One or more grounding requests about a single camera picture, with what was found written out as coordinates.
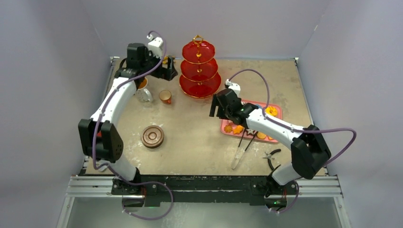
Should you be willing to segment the pink serving tray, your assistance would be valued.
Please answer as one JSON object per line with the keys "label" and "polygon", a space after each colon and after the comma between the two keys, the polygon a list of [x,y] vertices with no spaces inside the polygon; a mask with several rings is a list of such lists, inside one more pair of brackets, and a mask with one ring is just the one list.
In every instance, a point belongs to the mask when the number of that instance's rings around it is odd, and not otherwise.
{"label": "pink serving tray", "polygon": [[[250,124],[252,124],[253,127],[257,127],[257,129],[253,129],[257,132],[261,132],[267,135],[265,140],[259,139],[258,137],[255,137],[255,140],[265,142],[265,143],[282,143],[284,142],[284,139],[286,138],[287,134],[285,132],[285,128],[281,127],[280,125],[273,123],[272,121],[269,121],[268,119],[264,119],[261,111],[253,112],[251,115],[252,120],[249,121]],[[227,136],[234,136],[241,138],[242,133],[240,134],[233,134],[231,133],[226,133],[224,131],[224,126],[231,124],[232,128],[237,126],[230,120],[222,119],[221,120],[221,125],[220,125],[220,131],[224,135]],[[244,139],[251,139],[252,135],[245,135]]]}

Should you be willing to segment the red three-tier cake stand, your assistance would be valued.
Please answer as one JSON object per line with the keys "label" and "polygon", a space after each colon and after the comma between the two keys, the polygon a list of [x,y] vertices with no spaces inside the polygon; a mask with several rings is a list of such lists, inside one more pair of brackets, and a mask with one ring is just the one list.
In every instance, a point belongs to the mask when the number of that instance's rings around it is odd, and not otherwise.
{"label": "red three-tier cake stand", "polygon": [[179,86],[194,98],[206,98],[216,93],[221,86],[221,76],[215,59],[215,47],[200,35],[182,48],[183,61]]}

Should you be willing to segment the metal tongs black tips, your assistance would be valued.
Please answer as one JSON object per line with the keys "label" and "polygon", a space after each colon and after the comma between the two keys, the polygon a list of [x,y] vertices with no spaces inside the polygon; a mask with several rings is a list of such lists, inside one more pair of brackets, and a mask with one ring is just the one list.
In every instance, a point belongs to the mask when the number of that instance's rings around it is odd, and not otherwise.
{"label": "metal tongs black tips", "polygon": [[230,167],[231,167],[232,170],[235,170],[235,169],[237,168],[239,162],[241,161],[241,159],[242,159],[242,157],[243,157],[243,154],[244,154],[244,153],[246,152],[246,150],[250,147],[251,143],[253,142],[253,140],[254,140],[255,137],[256,137],[257,131],[256,131],[255,134],[252,136],[252,138],[251,138],[251,140],[249,141],[248,145],[247,145],[245,148],[242,148],[242,147],[241,147],[242,141],[243,141],[243,139],[244,139],[244,136],[247,135],[246,130],[247,130],[247,129],[244,129],[244,131],[242,132],[242,136],[241,136],[241,139],[240,139],[240,141],[239,141],[238,148],[237,148],[236,153],[235,153],[235,156],[234,156],[234,158],[233,158],[233,160],[232,160],[232,162],[231,162]]}

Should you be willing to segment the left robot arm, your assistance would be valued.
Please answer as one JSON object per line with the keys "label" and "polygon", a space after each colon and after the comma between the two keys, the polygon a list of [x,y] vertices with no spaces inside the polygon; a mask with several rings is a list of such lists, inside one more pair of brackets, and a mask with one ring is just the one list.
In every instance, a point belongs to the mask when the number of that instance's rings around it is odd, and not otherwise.
{"label": "left robot arm", "polygon": [[117,178],[124,180],[123,188],[129,194],[137,194],[142,182],[136,178],[137,168],[123,156],[124,143],[116,125],[146,76],[171,81],[178,75],[171,59],[168,66],[163,67],[164,56],[161,38],[155,38],[147,45],[130,43],[127,57],[116,71],[112,87],[100,107],[91,117],[78,123],[83,153],[92,158],[94,169],[107,167]]}

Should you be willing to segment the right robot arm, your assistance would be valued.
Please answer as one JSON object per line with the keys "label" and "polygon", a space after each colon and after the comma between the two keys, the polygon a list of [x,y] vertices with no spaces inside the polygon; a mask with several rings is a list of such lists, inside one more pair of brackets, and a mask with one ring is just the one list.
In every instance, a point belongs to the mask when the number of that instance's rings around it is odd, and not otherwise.
{"label": "right robot arm", "polygon": [[304,128],[273,117],[255,104],[243,103],[232,89],[226,88],[213,96],[209,116],[264,133],[291,151],[291,161],[268,176],[267,188],[272,193],[279,193],[296,179],[312,179],[331,157],[317,127]]}

